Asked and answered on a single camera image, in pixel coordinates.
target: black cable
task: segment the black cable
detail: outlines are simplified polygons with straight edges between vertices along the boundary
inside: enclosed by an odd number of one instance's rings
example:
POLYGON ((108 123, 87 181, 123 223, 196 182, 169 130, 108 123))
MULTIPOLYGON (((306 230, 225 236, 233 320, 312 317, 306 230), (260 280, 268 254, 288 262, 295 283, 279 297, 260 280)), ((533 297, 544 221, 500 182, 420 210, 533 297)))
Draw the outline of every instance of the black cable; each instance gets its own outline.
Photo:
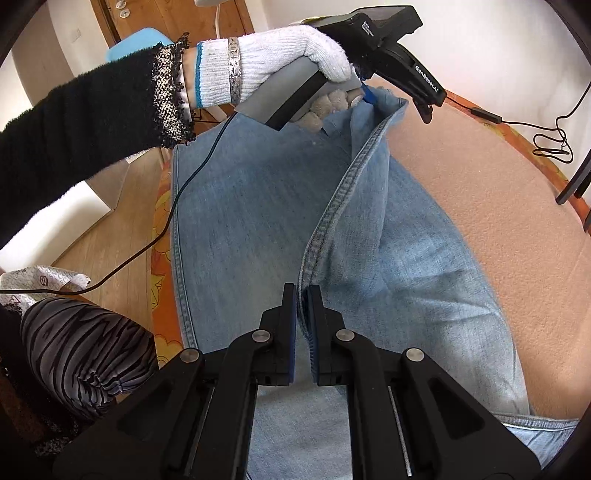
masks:
POLYGON ((587 88, 585 89, 583 94, 581 95, 581 98, 579 99, 577 104, 570 111, 570 113, 568 115, 560 115, 560 116, 556 117, 556 120, 555 120, 556 127, 555 128, 542 127, 540 125, 529 124, 527 122, 506 122, 503 120, 503 117, 501 117, 499 115, 495 115, 494 113, 487 112, 486 110, 483 110, 481 108, 471 108, 466 105, 462 105, 460 102, 458 102, 457 100, 454 100, 453 98, 451 98, 449 96, 447 98, 449 98, 452 102, 458 104, 459 106, 461 106, 467 110, 470 110, 470 112, 473 115, 479 116, 479 117, 484 118, 489 121, 492 121, 496 124, 503 123, 506 125, 524 125, 526 127, 537 128, 538 130, 545 130, 547 132, 557 132, 559 134, 560 138, 554 138, 549 135, 540 134, 540 133, 535 134, 534 138, 533 138, 533 143, 535 145, 535 149, 532 151, 532 153, 538 157, 552 158, 553 160, 559 161, 561 163, 569 164, 569 163, 572 163, 574 160, 573 149, 571 148, 571 146, 569 144, 569 140, 566 136, 566 131, 558 124, 558 122, 560 120, 564 120, 566 118, 571 117, 577 111, 577 109, 580 107, 581 103, 583 103, 583 100, 585 99, 585 97, 589 93, 590 89, 591 89, 591 82, 589 82, 589 85, 587 86, 587 88), (546 140, 549 140, 551 142, 558 143, 558 144, 560 144, 560 148, 542 147, 540 144, 538 144, 539 138, 545 138, 546 140), (561 155, 561 156, 567 155, 569 157, 569 159, 564 160, 562 158, 559 158, 557 155, 561 155))
POLYGON ((178 201, 181 198, 181 195, 184 192, 184 189, 197 176, 197 174, 200 171, 203 170, 203 167, 207 164, 207 162, 209 161, 209 159, 212 157, 213 152, 216 149, 217 144, 220 141, 220 139, 221 139, 224 131, 226 130, 226 128, 228 127, 228 125, 230 124, 230 122, 232 121, 232 119, 235 116, 236 116, 236 112, 234 112, 232 115, 230 115, 230 117, 228 118, 228 120, 226 121, 226 123, 223 124, 223 127, 220 130, 220 133, 217 134, 217 137, 216 137, 215 141, 213 142, 213 145, 212 145, 211 149, 209 150, 209 153, 207 154, 207 157, 205 157, 205 160, 203 160, 203 162, 201 163, 201 165, 199 165, 199 167, 197 168, 197 170, 195 170, 191 174, 191 176, 189 178, 187 178, 187 180, 185 181, 185 183, 183 183, 183 186, 181 186, 179 188, 178 193, 177 193, 177 196, 174 198, 173 205, 172 205, 172 207, 170 207, 170 213, 168 214, 168 220, 166 220, 166 225, 164 225, 164 230, 162 230, 162 232, 154 240, 152 240, 148 245, 146 245, 140 251, 136 252, 134 255, 132 255, 131 257, 129 257, 127 260, 125 260, 116 269, 114 269, 113 271, 111 271, 111 273, 109 273, 106 277, 104 277, 100 282, 94 284, 91 287, 84 288, 83 290, 78 290, 78 291, 59 291, 59 290, 50 290, 49 288, 33 288, 33 289, 30 289, 30 290, 0 290, 0 293, 5 293, 5 294, 14 294, 14 293, 17 293, 17 294, 21 294, 21 293, 53 293, 55 295, 62 295, 62 296, 63 295, 75 296, 75 295, 83 295, 85 293, 88 293, 90 291, 93 291, 93 290, 95 290, 95 289, 103 286, 103 284, 107 280, 109 280, 113 275, 115 275, 117 272, 119 272, 119 270, 125 268, 127 265, 129 265, 131 262, 133 262, 133 260, 135 260, 136 258, 138 258, 141 254, 143 254, 144 252, 146 252, 150 248, 152 248, 166 234, 166 231, 168 230, 168 227, 170 226, 170 222, 173 220, 174 211, 175 211, 175 209, 177 207, 178 201))

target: light blue denim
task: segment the light blue denim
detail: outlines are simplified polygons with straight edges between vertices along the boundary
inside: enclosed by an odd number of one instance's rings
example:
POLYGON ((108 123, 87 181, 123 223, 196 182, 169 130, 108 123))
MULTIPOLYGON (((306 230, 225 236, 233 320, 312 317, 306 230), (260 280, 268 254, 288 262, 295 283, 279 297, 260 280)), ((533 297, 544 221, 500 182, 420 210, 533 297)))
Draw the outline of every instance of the light blue denim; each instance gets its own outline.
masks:
MULTIPOLYGON (((178 204, 173 272, 185 346, 225 348, 281 301, 320 284, 327 307, 382 348, 425 350, 545 464, 576 421, 530 416, 511 333, 484 274, 437 203, 388 151, 406 100, 374 91, 311 134, 238 115, 178 204)), ((174 194, 215 128, 174 153, 174 194)), ((295 383, 259 390, 252 479, 349 479, 346 399, 314 386, 300 314, 295 383)))

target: jeans seam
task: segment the jeans seam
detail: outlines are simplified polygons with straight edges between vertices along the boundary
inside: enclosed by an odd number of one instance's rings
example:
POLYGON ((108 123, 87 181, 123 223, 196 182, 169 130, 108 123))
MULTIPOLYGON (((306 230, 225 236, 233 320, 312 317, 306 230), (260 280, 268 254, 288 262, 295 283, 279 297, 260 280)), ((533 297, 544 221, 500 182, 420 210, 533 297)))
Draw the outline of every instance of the jeans seam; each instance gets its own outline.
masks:
POLYGON ((347 169, 347 172, 341 179, 339 186, 337 187, 333 197, 330 199, 330 202, 322 214, 316 229, 312 233, 310 240, 308 241, 308 245, 306 246, 306 251, 304 253, 304 258, 302 260, 302 265, 300 268, 300 275, 298 278, 298 310, 301 315, 300 317, 300 324, 303 329, 304 335, 308 338, 308 331, 307 327, 304 322, 304 315, 303 315, 303 305, 302 305, 302 290, 304 281, 312 282, 312 278, 314 275, 314 271, 318 265, 319 258, 321 256, 321 252, 324 247, 324 243, 326 241, 326 236, 330 226, 333 224, 335 215, 337 214, 338 210, 341 206, 344 205, 345 200, 348 198, 349 193, 351 192, 351 188, 356 184, 355 180, 359 178, 359 175, 367 165, 367 162, 371 158, 371 151, 376 149, 378 145, 381 143, 384 132, 389 127, 390 123, 392 122, 393 118, 399 112, 395 112, 386 119, 384 119, 373 131, 373 133, 369 136, 353 162, 351 163, 350 167, 347 169), (310 268, 311 259, 314 258, 314 264, 310 268))
MULTIPOLYGON (((173 160, 172 160, 172 168, 173 168, 173 182, 172 182, 172 193, 173 197, 171 201, 174 201, 177 189, 178 189, 178 170, 174 168, 175 160, 178 156, 178 146, 175 147, 173 151, 173 160)), ((178 314, 180 316, 179 321, 180 325, 182 326, 181 336, 183 338, 183 343, 185 347, 194 347, 199 348, 199 345, 196 340, 195 331, 193 328, 193 321, 191 318, 191 311, 189 309, 189 303, 187 301, 187 290, 185 288, 185 281, 184 281, 184 271, 183 271, 183 263, 181 261, 182 253, 181 253, 181 245, 180 245, 180 232, 178 230, 178 211, 174 212, 173 222, 172 222, 172 231, 171 231, 171 255, 172 255, 172 263, 173 266, 173 281, 174 285, 174 292, 175 292, 175 299, 177 303, 178 314)))

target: wooden door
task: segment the wooden door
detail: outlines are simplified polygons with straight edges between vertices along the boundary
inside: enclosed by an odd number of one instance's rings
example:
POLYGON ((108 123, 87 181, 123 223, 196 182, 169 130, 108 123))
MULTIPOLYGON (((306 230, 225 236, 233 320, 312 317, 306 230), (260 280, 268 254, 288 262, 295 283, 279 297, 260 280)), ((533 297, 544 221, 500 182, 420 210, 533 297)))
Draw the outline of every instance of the wooden door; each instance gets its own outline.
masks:
MULTIPOLYGON (((121 39, 145 27, 155 28, 173 41, 184 32, 189 32, 192 45, 216 38, 216 7, 196 7, 193 0, 126 0, 125 8, 129 10, 129 15, 121 18, 121 10, 115 8, 117 0, 102 1, 107 4, 121 39)), ((244 0, 222 3, 222 37, 239 37, 252 32, 252 23, 244 0)))

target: wooden furniture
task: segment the wooden furniture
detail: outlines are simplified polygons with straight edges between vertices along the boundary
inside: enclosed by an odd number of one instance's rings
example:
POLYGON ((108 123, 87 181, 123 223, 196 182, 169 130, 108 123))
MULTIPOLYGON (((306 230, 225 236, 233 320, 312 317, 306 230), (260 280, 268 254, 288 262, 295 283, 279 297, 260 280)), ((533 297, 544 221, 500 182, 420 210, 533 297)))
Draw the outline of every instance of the wooden furniture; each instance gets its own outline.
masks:
MULTIPOLYGON (((198 8, 189 0, 126 0, 124 7, 118 0, 90 2, 109 46, 146 27, 155 28, 171 40, 189 32, 192 44, 216 38, 215 7, 198 8)), ((222 37, 254 32, 244 0, 222 3, 220 32, 222 37)))

